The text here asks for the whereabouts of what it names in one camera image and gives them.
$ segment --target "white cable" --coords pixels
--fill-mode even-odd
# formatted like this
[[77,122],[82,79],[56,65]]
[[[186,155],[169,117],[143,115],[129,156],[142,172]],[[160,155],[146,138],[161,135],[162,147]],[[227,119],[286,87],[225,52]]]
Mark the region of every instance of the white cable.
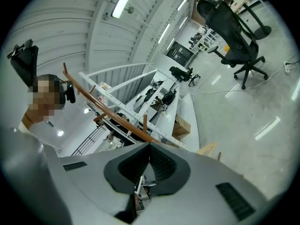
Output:
[[258,87],[259,85],[261,85],[261,84],[265,83],[266,81],[270,80],[270,79],[271,79],[276,73],[278,73],[278,72],[280,71],[280,69],[282,69],[282,68],[284,68],[284,65],[281,66],[276,72],[274,72],[267,80],[265,80],[265,81],[263,81],[263,82],[257,84],[256,86],[248,87],[248,88],[246,88],[245,90],[233,90],[233,91],[231,91],[231,90],[226,90],[226,91],[217,91],[217,92],[207,92],[207,91],[199,91],[199,90],[197,90],[196,88],[189,87],[188,85],[185,85],[185,84],[180,84],[180,83],[177,83],[177,82],[175,82],[175,83],[180,84],[180,85],[183,85],[183,86],[187,86],[187,87],[189,87],[189,88],[191,88],[191,89],[196,90],[196,92],[202,92],[202,93],[243,92],[243,91],[246,91],[246,90],[248,90],[248,89],[250,89],[250,88],[256,88],[256,87]]

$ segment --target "office chair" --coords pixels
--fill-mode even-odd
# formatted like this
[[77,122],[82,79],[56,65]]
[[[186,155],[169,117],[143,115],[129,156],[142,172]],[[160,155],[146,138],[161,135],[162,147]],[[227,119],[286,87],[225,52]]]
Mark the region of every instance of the office chair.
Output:
[[198,74],[194,75],[192,74],[193,69],[192,68],[187,68],[187,72],[182,71],[181,69],[179,69],[178,67],[171,67],[169,69],[169,71],[171,71],[171,74],[173,77],[175,77],[179,82],[187,82],[190,80],[188,86],[190,87],[191,84],[193,84],[193,86],[195,86],[194,84],[194,80],[196,78],[201,78]]
[[[258,45],[256,43],[256,39],[251,32],[246,31],[242,27],[237,15],[222,0],[219,0],[217,5],[214,6],[209,13],[207,13],[207,8],[208,6],[205,4],[206,24],[217,34],[219,34],[230,47],[225,56],[217,51],[218,46],[209,49],[208,53],[214,52],[220,58],[222,58],[221,63],[228,64],[232,68],[234,68],[237,64],[243,65],[243,67],[236,71],[233,76],[235,79],[237,79],[237,74],[245,71],[245,76],[241,87],[243,90],[246,88],[245,83],[248,78],[249,71],[251,70],[263,74],[264,79],[267,80],[269,78],[267,73],[254,67],[254,65],[259,61],[265,62],[265,58],[263,56],[257,58]],[[249,45],[243,38],[241,32],[251,39],[251,43]]]

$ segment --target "gray floor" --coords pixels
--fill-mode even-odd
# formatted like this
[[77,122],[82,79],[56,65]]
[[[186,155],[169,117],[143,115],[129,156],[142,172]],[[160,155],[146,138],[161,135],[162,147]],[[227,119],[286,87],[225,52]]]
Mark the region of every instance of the gray floor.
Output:
[[[271,76],[285,60],[297,61],[299,54],[284,22],[271,6],[258,5],[254,11],[265,25],[272,27],[272,33],[258,41],[259,56],[265,56],[266,62],[256,65]],[[251,15],[241,17],[244,21],[248,19],[252,30],[259,28]],[[225,54],[224,45],[220,41],[222,54]],[[267,82],[241,91],[244,73],[237,80],[233,78],[233,72],[241,65],[227,68],[220,60],[215,54],[200,53],[190,66],[201,76],[195,89],[190,89],[201,147],[217,143],[213,156],[222,152],[222,163],[242,174],[270,199],[287,188],[299,161],[300,99],[298,96],[293,101],[291,97],[300,77],[300,65],[296,64],[290,75],[282,68]],[[219,75],[219,80],[212,85]],[[263,81],[261,74],[252,72],[246,87]],[[240,91],[227,98],[228,92],[200,92],[230,91],[236,84]]]

